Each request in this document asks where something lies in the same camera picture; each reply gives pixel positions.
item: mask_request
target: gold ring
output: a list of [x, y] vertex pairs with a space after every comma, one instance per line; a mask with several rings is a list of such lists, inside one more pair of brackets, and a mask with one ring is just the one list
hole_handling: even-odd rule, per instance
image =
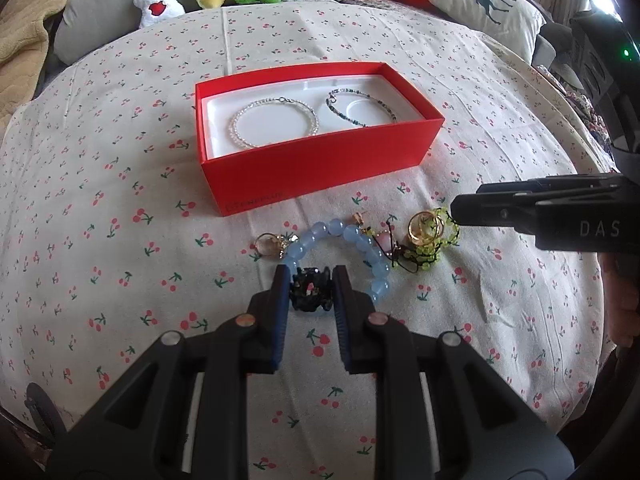
[[[260, 245], [267, 244], [271, 248], [263, 247], [260, 248]], [[255, 239], [254, 242], [255, 250], [260, 256], [275, 256], [276, 254], [280, 254], [282, 251], [282, 236], [275, 235], [273, 233], [262, 233]]]
[[[417, 229], [414, 227], [417, 219], [418, 226]], [[435, 224], [434, 234], [428, 234], [424, 232], [422, 226], [426, 224], [429, 220], [433, 219]], [[415, 246], [421, 247], [424, 245], [433, 244], [437, 238], [441, 238], [444, 234], [444, 222], [440, 216], [436, 215], [436, 213], [432, 211], [420, 211], [411, 217], [409, 220], [409, 225], [407, 226], [407, 232], [409, 233], [409, 240]]]

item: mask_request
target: red heart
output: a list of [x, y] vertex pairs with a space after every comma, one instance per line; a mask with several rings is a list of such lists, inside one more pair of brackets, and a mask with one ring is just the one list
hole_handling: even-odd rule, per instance
[[149, 5], [149, 10], [153, 16], [160, 16], [166, 9], [166, 5], [162, 2], [156, 2], [154, 4]]

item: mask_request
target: bed sheet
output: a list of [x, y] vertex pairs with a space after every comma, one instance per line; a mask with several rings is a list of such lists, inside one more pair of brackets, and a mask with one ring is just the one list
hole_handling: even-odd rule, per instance
[[[263, 232], [359, 212], [402, 235], [414, 213], [483, 182], [610, 169], [521, 59], [398, 9], [315, 0], [195, 12], [95, 51], [18, 109], [0, 152], [6, 409], [32, 424], [34, 381], [72, 426], [162, 332], [197, 335], [243, 312], [273, 276], [276, 262], [252, 245]], [[222, 218], [198, 166], [194, 84], [325, 60], [388, 62], [442, 111], [422, 164]], [[346, 264], [354, 288], [367, 286], [369, 269], [339, 240], [305, 263]], [[395, 270], [390, 284], [380, 310], [415, 332], [460, 332], [553, 430], [584, 409], [610, 350], [594, 255], [463, 228], [431, 270]], [[374, 381], [342, 370], [331, 313], [290, 314], [281, 370], [251, 377], [248, 397], [251, 478], [370, 478]]]

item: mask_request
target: black device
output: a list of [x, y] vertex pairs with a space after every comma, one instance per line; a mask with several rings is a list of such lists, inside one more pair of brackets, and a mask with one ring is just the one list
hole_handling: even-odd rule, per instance
[[[289, 282], [289, 269], [278, 266], [271, 289], [255, 294], [246, 314], [205, 335], [161, 335], [56, 442], [47, 477], [246, 480], [246, 375], [278, 368]], [[332, 285], [345, 369], [377, 374], [377, 480], [564, 480], [571, 474], [568, 449], [459, 334], [419, 335], [376, 312], [367, 294], [351, 288], [344, 266], [335, 267]], [[180, 465], [198, 372], [204, 383], [187, 474]], [[437, 474], [422, 372], [434, 406]]]
[[457, 196], [451, 216], [535, 235], [542, 250], [640, 254], [640, 187], [619, 173], [483, 184]]

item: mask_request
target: beige blanket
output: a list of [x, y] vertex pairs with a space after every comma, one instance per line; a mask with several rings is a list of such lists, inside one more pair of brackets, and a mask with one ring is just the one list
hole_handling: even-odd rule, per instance
[[49, 48], [44, 20], [67, 0], [9, 0], [0, 14], [0, 142], [9, 119], [28, 102]]

